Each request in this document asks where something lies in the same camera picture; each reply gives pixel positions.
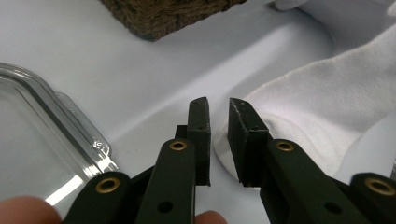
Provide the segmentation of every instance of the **woven basket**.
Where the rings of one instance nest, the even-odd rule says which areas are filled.
[[[113,16],[140,37],[155,41],[246,0],[102,0]]]

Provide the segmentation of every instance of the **brown wicker basket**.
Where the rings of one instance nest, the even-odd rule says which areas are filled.
[[[155,41],[246,0],[101,0],[140,37]]]

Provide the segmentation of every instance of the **white cloth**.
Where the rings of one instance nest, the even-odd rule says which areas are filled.
[[[355,0],[348,3],[366,6],[344,10],[339,0],[311,2],[302,8],[329,28],[339,55],[265,83],[245,100],[255,107],[274,138],[296,142],[327,175],[335,175],[351,146],[396,108],[396,25],[388,28],[394,18],[387,15],[394,15],[396,4]],[[368,19],[359,21],[365,16]],[[214,148],[236,176],[226,134],[225,122],[215,135]],[[388,153],[389,171],[395,151],[378,151]]]

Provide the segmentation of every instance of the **brass screw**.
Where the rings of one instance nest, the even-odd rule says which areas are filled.
[[[171,143],[170,148],[172,148],[175,151],[181,151],[187,147],[187,144],[185,142],[181,141],[176,141]]]
[[[396,194],[396,189],[389,183],[375,178],[366,178],[364,184],[372,191],[386,196],[393,196]]]
[[[109,177],[101,180],[96,185],[96,191],[98,193],[109,193],[117,189],[120,185],[120,181],[115,177]]]
[[[277,149],[280,149],[282,151],[293,151],[294,150],[294,146],[287,142],[276,142],[276,147],[277,147]]]

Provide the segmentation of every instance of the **transparent lid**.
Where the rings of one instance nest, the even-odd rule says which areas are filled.
[[[66,95],[0,63],[0,201],[34,195],[64,216],[84,183],[118,171],[110,146]]]

